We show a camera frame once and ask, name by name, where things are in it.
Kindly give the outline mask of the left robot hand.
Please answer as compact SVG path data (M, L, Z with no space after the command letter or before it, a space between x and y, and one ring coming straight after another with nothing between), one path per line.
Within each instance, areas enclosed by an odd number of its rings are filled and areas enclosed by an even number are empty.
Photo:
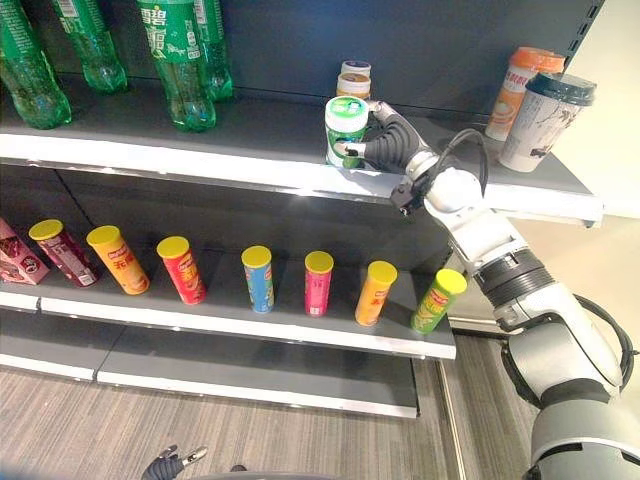
M144 470L142 480L172 480L186 467L201 460L208 453L207 446L199 446L184 456L178 454L176 444L164 449Z

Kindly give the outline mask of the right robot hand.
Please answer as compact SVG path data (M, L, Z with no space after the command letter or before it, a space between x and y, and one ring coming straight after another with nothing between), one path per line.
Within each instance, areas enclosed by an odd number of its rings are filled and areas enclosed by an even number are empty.
M413 179L435 166L439 156L403 116L386 102L366 103L382 128L381 134L366 142L337 141L337 154L361 159L375 170L406 174Z

